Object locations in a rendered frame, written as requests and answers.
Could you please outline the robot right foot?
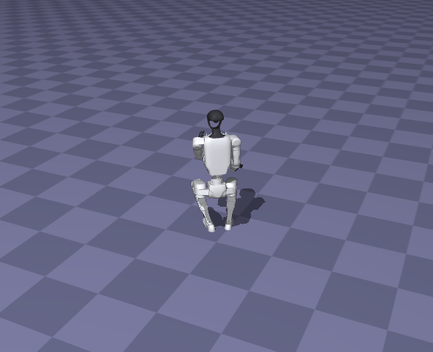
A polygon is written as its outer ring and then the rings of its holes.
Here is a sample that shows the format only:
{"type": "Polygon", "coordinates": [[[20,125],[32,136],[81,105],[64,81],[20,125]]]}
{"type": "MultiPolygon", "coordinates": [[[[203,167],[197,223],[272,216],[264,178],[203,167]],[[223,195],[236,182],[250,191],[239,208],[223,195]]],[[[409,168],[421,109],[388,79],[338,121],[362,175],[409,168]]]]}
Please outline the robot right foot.
{"type": "Polygon", "coordinates": [[[225,230],[231,230],[232,226],[233,226],[233,219],[231,220],[231,224],[230,224],[230,221],[228,221],[228,223],[227,223],[227,219],[226,219],[226,221],[225,221],[225,230]]]}

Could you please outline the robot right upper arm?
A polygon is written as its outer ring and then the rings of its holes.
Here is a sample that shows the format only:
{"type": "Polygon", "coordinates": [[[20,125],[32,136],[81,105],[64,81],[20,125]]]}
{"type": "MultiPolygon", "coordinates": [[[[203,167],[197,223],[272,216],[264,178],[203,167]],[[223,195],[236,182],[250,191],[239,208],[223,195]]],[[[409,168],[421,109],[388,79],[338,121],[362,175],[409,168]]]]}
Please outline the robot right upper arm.
{"type": "Polygon", "coordinates": [[[239,139],[239,137],[237,137],[237,135],[229,135],[230,139],[231,139],[231,150],[232,150],[232,158],[230,160],[231,166],[239,166],[240,165],[240,161],[239,161],[239,157],[240,157],[240,145],[241,145],[241,141],[239,139]]]}

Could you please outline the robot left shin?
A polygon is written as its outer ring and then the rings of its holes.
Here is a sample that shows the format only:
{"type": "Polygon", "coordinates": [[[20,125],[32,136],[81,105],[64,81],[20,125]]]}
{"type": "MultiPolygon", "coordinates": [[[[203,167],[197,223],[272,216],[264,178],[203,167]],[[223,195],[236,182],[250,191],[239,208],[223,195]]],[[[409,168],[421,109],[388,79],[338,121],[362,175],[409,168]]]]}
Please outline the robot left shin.
{"type": "MultiPolygon", "coordinates": [[[[195,197],[195,194],[194,194],[194,197],[195,197]]],[[[203,212],[203,215],[205,216],[205,220],[207,221],[207,224],[209,225],[209,222],[211,222],[211,218],[210,218],[209,213],[208,213],[208,205],[207,205],[205,198],[196,198],[195,197],[195,199],[197,201],[197,204],[198,204],[200,210],[203,212]]],[[[211,222],[211,224],[212,224],[212,222],[211,222]]]]}

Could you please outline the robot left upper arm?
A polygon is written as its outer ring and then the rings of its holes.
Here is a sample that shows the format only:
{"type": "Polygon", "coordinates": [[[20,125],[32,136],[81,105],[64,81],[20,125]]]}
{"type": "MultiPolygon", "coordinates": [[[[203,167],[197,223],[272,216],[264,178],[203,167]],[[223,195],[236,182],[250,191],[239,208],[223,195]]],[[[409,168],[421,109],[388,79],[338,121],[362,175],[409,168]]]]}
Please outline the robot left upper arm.
{"type": "Polygon", "coordinates": [[[204,138],[202,137],[194,137],[192,140],[192,148],[194,150],[194,154],[196,159],[203,159],[203,151],[202,147],[204,145],[204,138]]]}

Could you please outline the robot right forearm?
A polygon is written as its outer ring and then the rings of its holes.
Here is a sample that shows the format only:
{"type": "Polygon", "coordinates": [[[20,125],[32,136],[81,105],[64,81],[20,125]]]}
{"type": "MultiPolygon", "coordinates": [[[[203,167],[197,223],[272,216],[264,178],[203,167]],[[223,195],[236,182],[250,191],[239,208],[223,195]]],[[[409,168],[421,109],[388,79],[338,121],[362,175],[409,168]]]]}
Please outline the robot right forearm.
{"type": "MultiPolygon", "coordinates": [[[[239,159],[239,161],[240,161],[240,163],[241,163],[241,160],[239,159]]],[[[231,166],[230,165],[230,170],[232,171],[232,172],[235,172],[236,171],[236,169],[238,169],[240,167],[240,165],[239,166],[231,166]]]]}

